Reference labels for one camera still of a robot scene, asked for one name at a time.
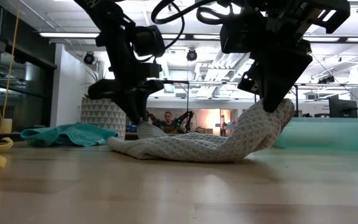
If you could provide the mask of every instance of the window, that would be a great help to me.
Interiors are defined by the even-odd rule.
[[[12,55],[1,54],[0,87],[6,87]],[[51,94],[52,83],[47,81],[47,72],[40,67],[15,57],[9,89],[39,96]]]
[[[0,110],[3,111],[6,89],[0,88]],[[45,125],[44,100],[41,97],[9,90],[5,118],[12,119],[12,132],[19,133],[25,128]]]

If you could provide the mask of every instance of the cardboard box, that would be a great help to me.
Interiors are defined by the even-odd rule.
[[[214,134],[214,129],[212,129],[212,128],[206,128],[206,129],[205,129],[205,134]]]
[[[205,134],[205,128],[197,128],[196,131],[198,131],[201,134]]]

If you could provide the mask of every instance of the wooden tabletop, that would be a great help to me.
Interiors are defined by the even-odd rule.
[[[19,143],[5,156],[0,223],[358,223],[358,152],[269,149],[197,164]]]

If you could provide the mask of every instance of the teal towel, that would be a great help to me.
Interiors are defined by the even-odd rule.
[[[20,136],[33,146],[96,146],[107,144],[107,140],[118,137],[118,133],[91,124],[77,123],[56,128],[26,129]]]

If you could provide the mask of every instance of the white wall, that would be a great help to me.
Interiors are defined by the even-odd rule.
[[[81,101],[87,91],[85,83],[91,81],[89,69],[81,61],[69,54],[63,44],[56,45],[53,76],[51,127],[73,124],[81,121]]]

